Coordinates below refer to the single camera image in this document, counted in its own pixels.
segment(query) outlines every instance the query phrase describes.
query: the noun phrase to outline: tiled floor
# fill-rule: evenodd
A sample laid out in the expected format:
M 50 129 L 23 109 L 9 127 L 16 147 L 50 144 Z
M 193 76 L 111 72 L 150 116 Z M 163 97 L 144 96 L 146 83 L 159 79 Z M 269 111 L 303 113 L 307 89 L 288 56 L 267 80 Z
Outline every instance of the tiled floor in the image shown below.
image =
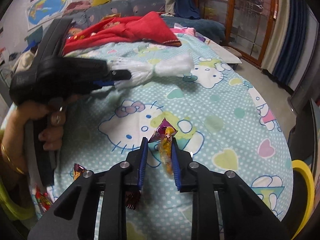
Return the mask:
M 243 59 L 241 61 L 242 64 L 238 64 L 236 72 L 247 79 L 262 95 L 288 140 L 289 132 L 296 122 L 296 116 L 287 103 L 289 93 L 272 82 L 256 67 Z

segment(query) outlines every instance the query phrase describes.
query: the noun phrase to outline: red cloth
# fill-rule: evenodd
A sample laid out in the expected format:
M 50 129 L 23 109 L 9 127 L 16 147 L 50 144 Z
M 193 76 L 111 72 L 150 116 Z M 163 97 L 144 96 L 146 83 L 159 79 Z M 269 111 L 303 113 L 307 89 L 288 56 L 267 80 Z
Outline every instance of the red cloth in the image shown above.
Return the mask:
M 113 27 L 104 29 L 109 23 L 117 23 Z M 145 16 L 114 17 L 99 22 L 84 29 L 66 41 L 63 53 L 73 50 L 100 46 L 109 42 L 134 42 L 152 40 L 160 44 L 181 46 L 181 42 L 156 12 L 149 12 Z

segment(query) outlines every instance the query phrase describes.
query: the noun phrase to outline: gold bracelet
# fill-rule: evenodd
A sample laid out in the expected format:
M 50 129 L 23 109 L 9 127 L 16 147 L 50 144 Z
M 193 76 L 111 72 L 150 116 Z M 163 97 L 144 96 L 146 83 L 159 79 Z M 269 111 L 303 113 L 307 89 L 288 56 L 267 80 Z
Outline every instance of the gold bracelet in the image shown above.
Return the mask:
M 4 153 L 4 156 L 5 156 L 5 157 L 7 158 L 7 160 L 8 160 L 8 163 L 10 163 L 11 166 L 12 166 L 18 173 L 20 173 L 20 174 L 22 174 L 22 175 L 25 175 L 25 173 L 24 173 L 22 170 L 20 170 L 17 166 L 15 166 L 15 165 L 12 163 L 12 161 L 10 160 L 10 158 L 9 158 L 6 150 L 4 149 L 4 146 L 3 146 L 2 143 L 1 143 L 1 147 L 2 147 L 2 152 Z

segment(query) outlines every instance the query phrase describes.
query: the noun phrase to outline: curtain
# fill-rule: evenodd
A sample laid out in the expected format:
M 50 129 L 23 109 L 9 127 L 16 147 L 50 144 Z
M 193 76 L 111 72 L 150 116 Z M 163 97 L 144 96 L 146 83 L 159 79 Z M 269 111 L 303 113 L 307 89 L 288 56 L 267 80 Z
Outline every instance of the curtain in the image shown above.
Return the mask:
M 279 82 L 288 85 L 297 67 L 307 32 L 305 0 L 290 0 L 290 15 L 284 43 L 272 72 Z
M 273 72 L 287 33 L 290 14 L 290 0 L 279 0 L 273 34 L 263 57 L 261 68 Z
M 176 17 L 200 19 L 199 9 L 193 0 L 167 0 L 165 11 L 175 14 Z

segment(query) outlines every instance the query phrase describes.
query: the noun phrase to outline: yellow ring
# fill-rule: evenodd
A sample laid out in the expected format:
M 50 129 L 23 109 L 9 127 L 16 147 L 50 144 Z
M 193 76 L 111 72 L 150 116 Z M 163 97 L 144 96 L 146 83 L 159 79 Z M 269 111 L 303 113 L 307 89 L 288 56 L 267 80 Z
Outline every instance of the yellow ring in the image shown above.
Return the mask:
M 301 160 L 294 160 L 292 161 L 292 168 L 293 170 L 299 172 L 303 176 L 307 184 L 307 192 L 308 192 L 307 208 L 297 232 L 292 237 L 292 240 L 293 240 L 297 236 L 297 234 L 301 231 L 301 229 L 306 225 L 312 213 L 314 199 L 315 199 L 315 184 L 313 181 L 312 173 L 305 162 Z

